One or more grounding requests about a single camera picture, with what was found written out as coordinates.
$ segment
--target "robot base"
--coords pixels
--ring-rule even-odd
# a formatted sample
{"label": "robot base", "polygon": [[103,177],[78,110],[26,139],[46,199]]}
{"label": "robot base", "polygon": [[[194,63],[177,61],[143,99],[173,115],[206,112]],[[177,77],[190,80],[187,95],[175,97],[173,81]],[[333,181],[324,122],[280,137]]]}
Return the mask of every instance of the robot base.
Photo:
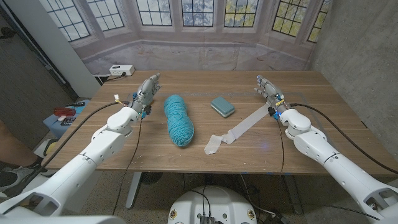
{"label": "robot base", "polygon": [[[204,187],[193,189],[199,193],[203,193]],[[224,224],[257,224],[256,214],[252,205],[240,194],[226,187],[209,185],[206,186],[204,195],[210,203],[211,218],[206,218],[205,223],[220,221]],[[205,216],[209,217],[209,206],[206,198]],[[205,219],[203,216],[203,200],[202,195],[189,191],[183,194],[174,202],[170,209],[168,224],[201,224]]]}

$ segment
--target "teal yarn skein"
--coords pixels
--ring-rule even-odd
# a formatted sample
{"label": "teal yarn skein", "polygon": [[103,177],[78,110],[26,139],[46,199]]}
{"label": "teal yarn skein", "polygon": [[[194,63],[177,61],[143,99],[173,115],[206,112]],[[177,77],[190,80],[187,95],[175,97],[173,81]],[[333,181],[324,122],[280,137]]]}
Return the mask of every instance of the teal yarn skein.
{"label": "teal yarn skein", "polygon": [[167,117],[167,130],[174,144],[186,146],[193,137],[193,123],[187,115],[184,99],[178,95],[169,96],[164,101],[164,113]]}

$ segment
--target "white fabric strip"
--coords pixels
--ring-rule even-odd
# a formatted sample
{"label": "white fabric strip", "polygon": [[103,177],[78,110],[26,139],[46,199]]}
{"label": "white fabric strip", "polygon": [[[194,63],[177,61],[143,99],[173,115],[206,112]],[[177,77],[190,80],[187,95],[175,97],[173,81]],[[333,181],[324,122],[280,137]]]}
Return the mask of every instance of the white fabric strip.
{"label": "white fabric strip", "polygon": [[260,107],[253,114],[250,114],[250,116],[236,125],[233,129],[230,129],[227,134],[222,136],[212,135],[205,147],[205,153],[207,155],[216,153],[222,141],[226,144],[231,144],[237,140],[243,133],[245,133],[249,128],[261,120],[261,118],[268,114],[268,107],[268,104]]}

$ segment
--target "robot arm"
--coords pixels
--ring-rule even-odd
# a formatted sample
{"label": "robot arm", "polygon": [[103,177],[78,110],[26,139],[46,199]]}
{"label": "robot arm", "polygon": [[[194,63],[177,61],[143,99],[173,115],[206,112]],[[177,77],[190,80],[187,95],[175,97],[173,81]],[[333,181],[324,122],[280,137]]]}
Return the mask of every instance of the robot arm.
{"label": "robot arm", "polygon": [[[161,88],[159,77],[158,73],[145,80],[134,101],[109,117],[106,125],[94,133],[89,145],[49,180],[0,204],[0,216],[60,215],[67,199],[84,184],[94,170],[123,148],[126,137],[132,133],[131,122],[139,119]],[[29,204],[31,209],[21,206],[25,204]]]}
{"label": "robot arm", "polygon": [[311,125],[306,116],[285,102],[280,89],[260,75],[257,79],[261,89],[255,90],[270,102],[272,108],[269,111],[275,113],[270,115],[280,118],[281,123],[288,126],[285,134],[293,140],[295,147],[321,164],[365,213],[381,222],[395,222],[394,217],[398,218],[398,189],[374,179],[342,155],[328,143],[325,134]]}

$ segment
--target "power strip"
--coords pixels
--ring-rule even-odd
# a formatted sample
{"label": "power strip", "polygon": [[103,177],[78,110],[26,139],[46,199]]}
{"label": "power strip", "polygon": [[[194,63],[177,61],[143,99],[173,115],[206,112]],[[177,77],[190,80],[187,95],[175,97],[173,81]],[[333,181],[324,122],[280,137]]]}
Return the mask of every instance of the power strip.
{"label": "power strip", "polygon": [[111,72],[111,75],[121,76],[123,72],[126,72],[126,75],[132,75],[135,69],[132,65],[112,65],[109,71]]}

